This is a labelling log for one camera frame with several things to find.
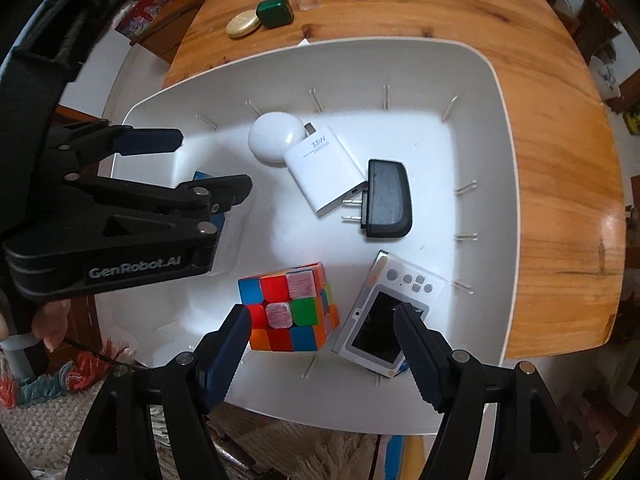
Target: camera screen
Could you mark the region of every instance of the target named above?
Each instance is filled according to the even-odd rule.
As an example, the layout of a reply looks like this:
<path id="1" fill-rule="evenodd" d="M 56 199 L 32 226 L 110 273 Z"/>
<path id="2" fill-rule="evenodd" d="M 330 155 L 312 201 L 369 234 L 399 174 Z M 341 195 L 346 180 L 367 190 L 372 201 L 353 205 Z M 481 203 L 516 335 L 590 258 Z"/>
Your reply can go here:
<path id="1" fill-rule="evenodd" d="M 394 333 L 394 310 L 400 303 L 401 300 L 378 292 L 351 345 L 393 364 L 400 354 L 400 345 Z M 415 310 L 418 314 L 422 313 L 418 308 Z"/>

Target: pink object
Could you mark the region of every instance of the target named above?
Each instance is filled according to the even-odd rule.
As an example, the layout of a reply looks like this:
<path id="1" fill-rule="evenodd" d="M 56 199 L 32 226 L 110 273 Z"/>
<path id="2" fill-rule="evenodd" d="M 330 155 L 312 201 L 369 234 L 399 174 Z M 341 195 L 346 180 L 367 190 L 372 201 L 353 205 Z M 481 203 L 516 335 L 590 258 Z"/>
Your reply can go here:
<path id="1" fill-rule="evenodd" d="M 326 332 L 326 336 L 329 337 L 331 333 L 334 331 L 334 326 L 331 324 L 331 316 L 329 314 L 324 315 L 324 331 Z"/>
<path id="2" fill-rule="evenodd" d="M 299 270 L 298 272 L 287 272 L 287 288 L 289 297 L 292 300 L 302 298 L 314 298 L 316 293 L 316 282 L 312 270 Z"/>
<path id="3" fill-rule="evenodd" d="M 271 328 L 290 328 L 293 325 L 289 301 L 270 303 L 264 310 L 267 313 L 267 322 Z"/>

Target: green square object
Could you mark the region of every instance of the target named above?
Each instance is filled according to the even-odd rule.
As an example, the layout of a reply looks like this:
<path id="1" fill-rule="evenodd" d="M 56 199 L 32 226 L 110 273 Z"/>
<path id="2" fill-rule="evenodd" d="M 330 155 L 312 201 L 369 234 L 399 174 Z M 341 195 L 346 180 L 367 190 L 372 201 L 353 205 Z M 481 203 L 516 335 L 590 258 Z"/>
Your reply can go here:
<path id="1" fill-rule="evenodd" d="M 312 326 L 320 323 L 316 311 L 316 298 L 302 298 L 291 302 L 291 315 L 297 326 Z"/>
<path id="2" fill-rule="evenodd" d="M 289 0 L 263 0 L 255 13 L 266 28 L 281 27 L 293 22 L 293 9 Z"/>

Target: colorful cube sticker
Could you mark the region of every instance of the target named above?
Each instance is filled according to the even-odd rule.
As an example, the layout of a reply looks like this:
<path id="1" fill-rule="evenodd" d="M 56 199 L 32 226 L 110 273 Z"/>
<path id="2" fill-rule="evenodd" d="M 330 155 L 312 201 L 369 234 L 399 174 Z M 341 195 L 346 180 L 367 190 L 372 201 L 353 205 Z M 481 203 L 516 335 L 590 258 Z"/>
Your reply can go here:
<path id="1" fill-rule="evenodd" d="M 322 301 L 322 312 L 329 312 L 329 299 L 327 298 L 326 286 L 320 291 L 320 300 Z"/>
<path id="2" fill-rule="evenodd" d="M 297 326 L 311 326 L 318 324 L 322 318 L 318 318 L 316 310 L 316 298 L 303 298 L 291 302 L 291 315 Z"/>
<path id="3" fill-rule="evenodd" d="M 316 290 L 322 290 L 326 284 L 326 276 L 324 274 L 324 265 L 322 262 L 316 262 L 307 266 L 296 267 L 295 270 L 311 270 L 314 274 Z"/>
<path id="4" fill-rule="evenodd" d="M 264 309 L 271 328 L 289 328 L 293 325 L 293 317 L 291 316 L 289 304 L 289 301 L 267 304 Z"/>
<path id="5" fill-rule="evenodd" d="M 261 328 L 254 328 L 251 330 L 249 346 L 251 347 L 251 350 L 271 350 L 267 331 Z"/>
<path id="6" fill-rule="evenodd" d="M 269 345 L 274 352 L 292 352 L 290 330 L 287 328 L 268 328 L 266 330 Z"/>
<path id="7" fill-rule="evenodd" d="M 322 324 L 324 325 L 324 332 L 326 333 L 326 336 L 329 337 L 334 331 L 334 324 L 331 321 L 330 314 L 324 315 L 324 321 L 322 322 Z"/>
<path id="8" fill-rule="evenodd" d="M 318 350 L 313 327 L 293 326 L 290 332 L 294 352 L 315 352 Z"/>
<path id="9" fill-rule="evenodd" d="M 287 288 L 287 277 L 284 274 L 261 277 L 260 289 L 267 303 L 279 303 L 290 300 L 289 289 Z"/>
<path id="10" fill-rule="evenodd" d="M 326 296 L 326 302 L 328 304 L 332 304 L 334 302 L 334 297 L 331 294 L 331 285 L 329 283 L 324 284 L 324 294 Z"/>
<path id="11" fill-rule="evenodd" d="M 318 318 L 318 323 L 322 323 L 324 319 L 324 302 L 322 301 L 322 296 L 316 296 L 314 298 L 316 302 L 316 317 Z"/>
<path id="12" fill-rule="evenodd" d="M 340 325 L 340 316 L 338 315 L 338 307 L 334 303 L 329 305 L 329 316 L 331 317 L 331 326 L 335 330 Z"/>
<path id="13" fill-rule="evenodd" d="M 262 289 L 260 288 L 260 278 L 258 277 L 239 280 L 238 289 L 240 290 L 240 300 L 242 304 L 252 305 L 264 301 Z"/>
<path id="14" fill-rule="evenodd" d="M 326 341 L 326 332 L 324 331 L 324 324 L 313 325 L 314 335 L 316 336 L 316 345 L 318 348 L 322 348 L 322 345 Z"/>
<path id="15" fill-rule="evenodd" d="M 311 269 L 287 272 L 287 287 L 292 300 L 316 297 L 316 282 Z"/>
<path id="16" fill-rule="evenodd" d="M 263 304 L 245 305 L 251 313 L 251 327 L 252 328 L 267 328 L 269 323 L 267 321 L 267 314 L 264 310 Z"/>

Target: rug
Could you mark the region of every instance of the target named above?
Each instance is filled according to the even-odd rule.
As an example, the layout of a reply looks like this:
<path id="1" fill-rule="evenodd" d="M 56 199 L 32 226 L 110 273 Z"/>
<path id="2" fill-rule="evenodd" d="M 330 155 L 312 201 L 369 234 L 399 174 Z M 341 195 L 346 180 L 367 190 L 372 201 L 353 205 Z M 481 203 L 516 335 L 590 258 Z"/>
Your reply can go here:
<path id="1" fill-rule="evenodd" d="M 84 419 L 100 384 L 26 408 L 0 408 L 0 424 L 34 477 L 63 480 Z M 291 480 L 368 480 L 376 435 L 346 433 L 304 426 L 220 404 L 210 424 L 231 436 L 265 468 L 273 467 Z M 171 450 L 163 437 L 162 418 L 154 417 L 156 449 L 166 480 L 178 480 Z M 384 478 L 382 457 L 374 478 Z M 252 477 L 225 462 L 231 480 Z"/>

